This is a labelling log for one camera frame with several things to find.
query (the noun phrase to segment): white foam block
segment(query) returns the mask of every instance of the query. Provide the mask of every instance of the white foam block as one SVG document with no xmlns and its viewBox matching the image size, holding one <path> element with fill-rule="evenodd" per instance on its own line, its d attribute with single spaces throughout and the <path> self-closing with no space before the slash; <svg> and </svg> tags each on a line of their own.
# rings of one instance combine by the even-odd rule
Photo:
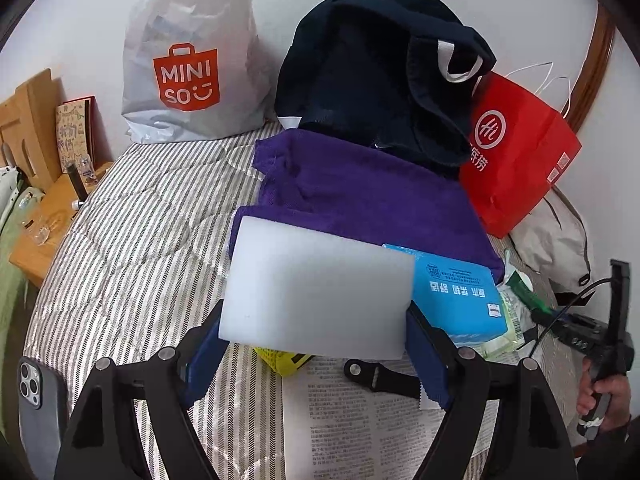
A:
<svg viewBox="0 0 640 480">
<path fill-rule="evenodd" d="M 400 359 L 414 258 L 259 218 L 242 218 L 220 338 L 356 359 Z"/>
</svg>

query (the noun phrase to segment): white wall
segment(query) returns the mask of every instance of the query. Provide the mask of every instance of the white wall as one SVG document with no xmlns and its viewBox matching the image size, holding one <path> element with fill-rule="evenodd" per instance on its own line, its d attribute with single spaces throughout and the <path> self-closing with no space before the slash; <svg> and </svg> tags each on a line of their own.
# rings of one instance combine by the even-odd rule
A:
<svg viewBox="0 0 640 480">
<path fill-rule="evenodd" d="M 587 221 L 596 278 L 610 276 L 609 260 L 631 263 L 628 330 L 640 348 L 640 66 L 617 34 L 600 93 L 580 130 L 582 151 L 559 187 Z M 588 303 L 607 320 L 606 286 Z M 629 375 L 632 411 L 640 415 L 640 358 Z"/>
<path fill-rule="evenodd" d="M 122 102 L 122 45 L 134 0 L 37 0 L 0 52 L 0 100 L 43 68 L 60 77 L 67 98 L 94 94 L 102 128 L 98 135 L 117 156 L 129 144 Z M 296 25 L 321 0 L 254 0 L 258 34 L 273 67 L 280 63 Z M 498 57 L 505 73 L 553 60 L 556 74 L 577 76 L 595 17 L 594 0 L 443 0 L 475 27 Z M 541 73 L 519 75 L 535 88 Z M 545 98 L 561 105 L 566 90 L 551 87 Z"/>
</svg>

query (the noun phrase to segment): black cable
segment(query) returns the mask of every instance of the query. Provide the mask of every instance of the black cable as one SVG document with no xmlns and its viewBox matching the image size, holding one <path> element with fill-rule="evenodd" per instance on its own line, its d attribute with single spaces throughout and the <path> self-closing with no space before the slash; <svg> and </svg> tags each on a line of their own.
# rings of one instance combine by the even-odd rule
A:
<svg viewBox="0 0 640 480">
<path fill-rule="evenodd" d="M 591 285 L 586 286 L 583 290 L 578 292 L 578 294 L 576 294 L 575 297 L 569 303 L 567 303 L 566 306 L 560 312 L 558 312 L 556 317 L 553 318 L 552 322 L 549 323 L 549 325 L 542 331 L 542 334 L 540 335 L 540 337 L 538 339 L 536 339 L 536 343 L 533 345 L 533 348 L 531 349 L 531 352 L 529 353 L 529 357 L 533 356 L 533 352 L 536 351 L 536 349 L 538 348 L 538 345 L 540 345 L 540 343 L 542 342 L 542 339 L 544 338 L 544 336 L 549 332 L 549 330 L 551 330 L 551 327 L 554 325 L 554 323 L 556 321 L 558 321 L 558 319 L 560 319 L 562 316 L 564 316 L 566 311 L 569 310 L 572 306 L 574 306 L 575 303 L 578 300 L 580 300 L 581 297 L 583 297 L 585 294 L 588 294 L 589 292 L 591 292 L 597 286 L 603 285 L 604 283 L 610 283 L 610 282 L 612 282 L 612 278 L 603 278 L 601 280 L 598 280 L 597 282 L 591 283 Z"/>
</svg>

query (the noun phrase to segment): white strap loop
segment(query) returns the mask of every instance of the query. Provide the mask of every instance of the white strap loop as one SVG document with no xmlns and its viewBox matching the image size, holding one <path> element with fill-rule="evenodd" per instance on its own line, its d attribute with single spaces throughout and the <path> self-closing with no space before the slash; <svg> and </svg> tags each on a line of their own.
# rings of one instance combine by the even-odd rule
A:
<svg viewBox="0 0 640 480">
<path fill-rule="evenodd" d="M 516 72 L 521 72 L 522 70 L 528 70 L 529 68 L 535 68 L 537 66 L 549 66 L 549 70 L 546 72 L 546 77 L 545 80 L 540 84 L 540 86 L 538 87 L 538 89 L 533 92 L 533 95 L 538 95 L 538 92 L 542 92 L 543 90 L 543 86 L 545 85 L 545 83 L 548 81 L 549 77 L 551 76 L 551 71 L 554 69 L 554 62 L 553 61 L 547 61 L 545 63 L 534 63 L 533 65 L 529 65 L 529 66 L 523 66 L 522 68 L 517 68 L 516 70 L 513 70 L 512 72 L 509 72 L 505 77 L 509 77 L 510 75 L 515 74 Z"/>
<path fill-rule="evenodd" d="M 453 56 L 455 47 L 456 46 L 453 43 L 438 40 L 438 68 L 440 69 L 440 73 L 442 74 L 443 78 L 450 83 L 463 83 L 465 81 L 468 81 L 478 73 L 478 71 L 482 67 L 482 58 L 478 56 L 478 59 L 476 59 L 476 63 L 473 65 L 471 70 L 469 70 L 469 72 L 465 72 L 463 74 L 450 74 L 449 63 L 451 62 L 451 57 Z"/>
<path fill-rule="evenodd" d="M 569 89 L 569 97 L 567 98 L 567 106 L 566 106 L 566 112 L 564 113 L 564 115 L 562 115 L 563 119 L 566 119 L 567 115 L 569 115 L 569 110 L 571 110 L 571 80 L 565 76 L 565 75 L 559 75 L 556 76 L 555 78 L 551 79 L 549 82 L 547 82 L 541 89 L 540 89 L 540 93 L 542 94 L 542 92 L 544 92 L 546 90 L 546 87 L 548 87 L 553 81 L 555 81 L 556 79 L 566 79 L 567 82 L 567 86 Z"/>
</svg>

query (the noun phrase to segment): green cloth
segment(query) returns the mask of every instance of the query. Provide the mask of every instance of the green cloth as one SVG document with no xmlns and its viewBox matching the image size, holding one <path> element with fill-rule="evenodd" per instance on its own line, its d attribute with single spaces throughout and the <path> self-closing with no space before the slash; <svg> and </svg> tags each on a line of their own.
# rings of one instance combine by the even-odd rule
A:
<svg viewBox="0 0 640 480">
<path fill-rule="evenodd" d="M 20 439 L 17 365 L 22 356 L 37 288 L 18 267 L 9 263 L 9 255 L 20 236 L 22 220 L 43 196 L 33 187 L 21 192 L 0 232 L 0 430 L 12 447 L 19 445 Z"/>
</svg>

